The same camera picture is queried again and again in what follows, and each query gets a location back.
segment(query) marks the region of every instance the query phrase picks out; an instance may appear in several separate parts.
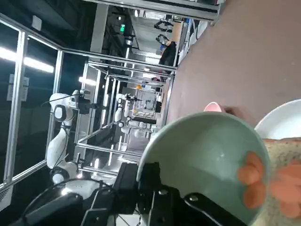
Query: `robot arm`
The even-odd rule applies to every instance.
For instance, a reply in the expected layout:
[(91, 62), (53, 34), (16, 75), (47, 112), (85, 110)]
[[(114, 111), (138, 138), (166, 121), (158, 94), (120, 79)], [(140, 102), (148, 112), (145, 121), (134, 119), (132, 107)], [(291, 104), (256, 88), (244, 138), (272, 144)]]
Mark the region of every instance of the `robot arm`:
[(74, 91), (71, 97), (62, 93), (54, 93), (50, 97), (51, 111), (54, 118), (62, 123), (60, 132), (50, 141), (47, 148), (47, 166), (53, 170), (52, 180), (55, 184), (65, 179), (75, 178), (77, 175), (76, 163), (66, 162), (65, 157), (74, 117), (74, 112), (69, 104), (76, 102), (78, 98), (78, 90)]
[(114, 115), (114, 121), (118, 123), (119, 127), (124, 127), (125, 123), (121, 120), (122, 119), (122, 111), (124, 111), (124, 117), (127, 118), (127, 121), (131, 120), (130, 117), (130, 106), (131, 103), (137, 101), (136, 97), (130, 96), (130, 94), (117, 94), (117, 110)]
[[(74, 91), (71, 96), (62, 93), (55, 93), (50, 97), (51, 111), (55, 121), (61, 122), (61, 129), (56, 137), (50, 141), (47, 148), (47, 166), (51, 169), (52, 181), (55, 184), (76, 178), (78, 174), (77, 163), (66, 162), (67, 145), (69, 133), (74, 118), (73, 110), (80, 110), (79, 102), (83, 92)], [(87, 112), (87, 104), (89, 101), (83, 99), (84, 112)], [(66, 183), (62, 194), (74, 192), (80, 194), (83, 199), (88, 198), (92, 192), (99, 188), (96, 182), (87, 181), (71, 181)]]

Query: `metal frame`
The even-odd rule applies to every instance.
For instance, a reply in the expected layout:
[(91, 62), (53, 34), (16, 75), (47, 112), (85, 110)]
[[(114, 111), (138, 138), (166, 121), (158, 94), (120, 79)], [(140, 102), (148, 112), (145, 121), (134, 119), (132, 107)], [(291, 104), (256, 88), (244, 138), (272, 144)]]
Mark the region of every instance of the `metal frame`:
[[(43, 37), (42, 35), (32, 31), (31, 29), (29, 29), (27, 27), (23, 26), (22, 24), (12, 20), (11, 18), (5, 16), (2, 13), (0, 13), (0, 23), (19, 32), (18, 48), (17, 48), (18, 58), (16, 60), (16, 68), (15, 68), (14, 93), (13, 93), (13, 101), (12, 101), (12, 105), (11, 105), (11, 117), (10, 117), (9, 132), (8, 132), (8, 146), (7, 146), (7, 155), (6, 155), (6, 163), (5, 163), (5, 175), (4, 175), (3, 184), (0, 184), (0, 192), (4, 189), (7, 189), (10, 186), (13, 186), (16, 183), (22, 181), (26, 177), (30, 176), (32, 173), (43, 168), (44, 166), (46, 166), (46, 162), (47, 162), (46, 160), (42, 160), (41, 162), (28, 168), (27, 170), (23, 171), (22, 173), (19, 173), (18, 175), (13, 176), (15, 155), (16, 155), (17, 135), (18, 135), (18, 124), (19, 124), (19, 120), (20, 120), (20, 109), (21, 109), (20, 91), (21, 91), (21, 87), (22, 87), (23, 73), (24, 73), (23, 58), (24, 58), (24, 55), (26, 54), (27, 37), (30, 37), (46, 46), (58, 51), (56, 65), (55, 65), (55, 78), (54, 78), (53, 93), (56, 93), (59, 91), (64, 53), (81, 55), (84, 57), (91, 57), (91, 58), (97, 58), (97, 59), (102, 59), (102, 60), (116, 61), (116, 62), (121, 62), (121, 63), (144, 65), (146, 67), (153, 68), (153, 69), (159, 69), (162, 71), (175, 72), (177, 69), (176, 67), (170, 67), (170, 66), (165, 66), (165, 65), (153, 65), (153, 64), (150, 64), (145, 61), (126, 59), (126, 58), (122, 58), (122, 57), (109, 56), (109, 55), (95, 53), (95, 52), (88, 52), (88, 51), (64, 48), (64, 47), (60, 46), (59, 44), (54, 43), (53, 41)], [(98, 69), (101, 72), (104, 72), (104, 70), (98, 68), (99, 66), (103, 66), (103, 65), (99, 65), (99, 64), (100, 63), (93, 62), (93, 61), (87, 62), (85, 64), (85, 70), (83, 72), (83, 77), (84, 78), (87, 77), (87, 67), (88, 66), (96, 66), (96, 69)], [(116, 66), (116, 65), (106, 65), (106, 67), (121, 69), (119, 66)], [(141, 71), (136, 68), (124, 68), (123, 67), (122, 70), (143, 72), (143, 73), (145, 72), (143, 70)], [(158, 73), (158, 72), (148, 72), (148, 73), (156, 74), (161, 77), (167, 77), (167, 78), (171, 77), (171, 79), (173, 79), (172, 76), (170, 76), (169, 74), (166, 74), (166, 73)], [(116, 93), (119, 93), (119, 88), (120, 88), (121, 82), (141, 84), (139, 82), (120, 80), (117, 77), (115, 77), (115, 79), (116, 79), (116, 81), (118, 81)], [(158, 83), (158, 86), (156, 86), (156, 87), (161, 88), (161, 86), (162, 86), (162, 84)], [(49, 144), (50, 140), (52, 139), (52, 137), (54, 135), (54, 126), (55, 126), (55, 122), (53, 121), (52, 115), (50, 115), (47, 145)], [(104, 129), (105, 127), (102, 127), (99, 130), (87, 135), (85, 137), (85, 139), (89, 139), (92, 136), (95, 136), (97, 133), (100, 132), (100, 130)], [(78, 131), (78, 127), (77, 127), (77, 134), (76, 134), (75, 140), (78, 140), (78, 132), (79, 131)], [(140, 154), (136, 154), (136, 153), (132, 153), (132, 152), (122, 152), (122, 151), (118, 151), (118, 150), (112, 150), (112, 149), (108, 149), (108, 148), (87, 145), (87, 144), (81, 143), (82, 141), (83, 141), (83, 139), (79, 140), (76, 145), (84, 147), (84, 148), (98, 150), (98, 151), (141, 157)], [(105, 170), (100, 170), (100, 169), (93, 170), (93, 172), (100, 172), (100, 171), (104, 172)], [(116, 174), (116, 172), (104, 172), (104, 173), (108, 173), (111, 175)]]
[(23, 60), (27, 52), (27, 44), (28, 44), (27, 37), (28, 36), (25, 32), (19, 31), (13, 98), (11, 103), (9, 129), (8, 129), (8, 143), (7, 143), (4, 178), (3, 178), (4, 183), (10, 183), (14, 176), (16, 146), (17, 146), (16, 141), (18, 140), (22, 84), (23, 84), (23, 77), (25, 71)]
[(167, 15), (177, 15), (197, 20), (214, 22), (218, 20), (220, 5), (209, 5), (194, 1), (169, 0), (169, 1), (145, 1), (145, 0), (84, 0), (100, 4), (132, 8), (150, 12), (158, 12)]

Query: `orange object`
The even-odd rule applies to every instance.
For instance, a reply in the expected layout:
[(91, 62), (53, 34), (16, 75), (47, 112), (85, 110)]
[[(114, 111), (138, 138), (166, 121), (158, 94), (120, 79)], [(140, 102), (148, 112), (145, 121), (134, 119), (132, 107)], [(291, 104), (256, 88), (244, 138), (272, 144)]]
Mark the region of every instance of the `orange object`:
[(277, 170), (277, 177), (287, 183), (301, 186), (301, 164), (282, 167)]
[(260, 174), (254, 166), (247, 165), (240, 167), (237, 171), (238, 180), (244, 185), (251, 185), (260, 181)]
[(283, 202), (301, 202), (301, 188), (285, 181), (271, 181), (269, 192)]
[(255, 209), (263, 204), (265, 197), (265, 185), (259, 181), (247, 187), (243, 195), (243, 202), (248, 209)]
[(301, 217), (301, 206), (297, 202), (280, 202), (280, 211), (288, 218)]
[(264, 166), (260, 158), (257, 156), (255, 152), (248, 152), (246, 156), (246, 164), (254, 166), (260, 174), (260, 179), (264, 174)]
[(301, 159), (293, 159), (289, 165), (299, 165), (301, 164)]

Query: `cable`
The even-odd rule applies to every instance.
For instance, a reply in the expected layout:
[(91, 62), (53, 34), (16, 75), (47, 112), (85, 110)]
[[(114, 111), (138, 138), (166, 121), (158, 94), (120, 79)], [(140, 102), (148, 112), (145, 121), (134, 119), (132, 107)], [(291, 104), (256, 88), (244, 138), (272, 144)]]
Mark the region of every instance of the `cable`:
[(72, 178), (72, 179), (68, 179), (68, 180), (62, 181), (62, 182), (60, 182), (60, 183), (58, 183), (58, 184), (52, 185), (51, 187), (46, 188), (45, 191), (43, 191), (42, 193), (40, 193), (35, 199), (33, 199), (33, 200), (31, 201), (31, 203), (29, 203), (29, 205), (25, 208), (24, 212), (22, 213), (21, 219), (23, 219), (24, 223), (28, 224), (25, 215), (27, 214), (27, 212), (29, 211), (29, 209), (37, 202), (37, 200), (39, 200), (39, 199), (40, 199), (42, 196), (44, 196), (47, 192), (49, 192), (50, 190), (53, 190), (53, 189), (57, 188), (58, 186), (65, 185), (65, 184), (68, 183), (68, 182), (71, 182), (71, 181), (78, 181), (78, 180), (94, 181), (94, 182), (97, 182), (97, 183), (99, 183), (99, 184), (102, 184), (102, 183), (103, 183), (103, 181), (93, 180), (93, 179), (90, 179), (90, 178)]
[(48, 100), (48, 101), (45, 101), (44, 103), (41, 104), (41, 106), (47, 104), (47, 103), (50, 103), (52, 101), (56, 101), (56, 100), (61, 100), (61, 99), (65, 99), (65, 98), (68, 98), (68, 97), (73, 97), (73, 96), (80, 96), (81, 94), (72, 94), (72, 95), (69, 95), (69, 96), (66, 96), (66, 97), (61, 97), (61, 98), (58, 98), (58, 99), (55, 99), (55, 100)]

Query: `ceiling light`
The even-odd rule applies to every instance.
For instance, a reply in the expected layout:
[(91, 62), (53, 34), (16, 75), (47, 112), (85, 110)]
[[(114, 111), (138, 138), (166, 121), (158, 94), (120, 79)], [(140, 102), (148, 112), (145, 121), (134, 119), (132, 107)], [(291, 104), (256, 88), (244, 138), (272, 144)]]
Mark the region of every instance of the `ceiling light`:
[(97, 169), (98, 167), (99, 167), (99, 159), (95, 159), (95, 162), (94, 162), (94, 168)]
[(103, 109), (103, 111), (102, 111), (102, 126), (104, 124), (105, 113), (106, 113), (106, 109)]
[[(17, 54), (9, 49), (5, 49), (0, 47), (0, 58), (9, 60), (9, 61), (16, 61)], [(28, 67), (32, 67), (44, 72), (48, 73), (53, 73), (54, 72), (54, 67), (48, 64), (45, 64), (41, 61), (32, 59), (30, 57), (25, 57), (24, 58), (24, 64)]]
[(128, 54), (130, 53), (130, 48), (127, 48), (126, 59), (128, 59)]
[(99, 167), (99, 159), (95, 159), (94, 168), (97, 169)]
[(104, 96), (103, 106), (105, 106), (105, 107), (108, 106), (108, 100), (109, 100), (109, 94), (106, 94), (106, 95)]
[(108, 166), (111, 166), (112, 155), (113, 155), (113, 153), (111, 152), (111, 153), (110, 153), (110, 156), (109, 156)]
[(90, 86), (96, 86), (96, 81), (91, 79), (84, 79), (83, 77), (79, 77), (79, 82), (88, 84)]
[[(132, 68), (135, 68), (135, 64), (132, 65)], [(133, 77), (134, 71), (131, 71), (131, 77)]]
[(118, 151), (120, 151), (121, 148), (121, 141), (122, 141), (122, 136), (119, 137)]

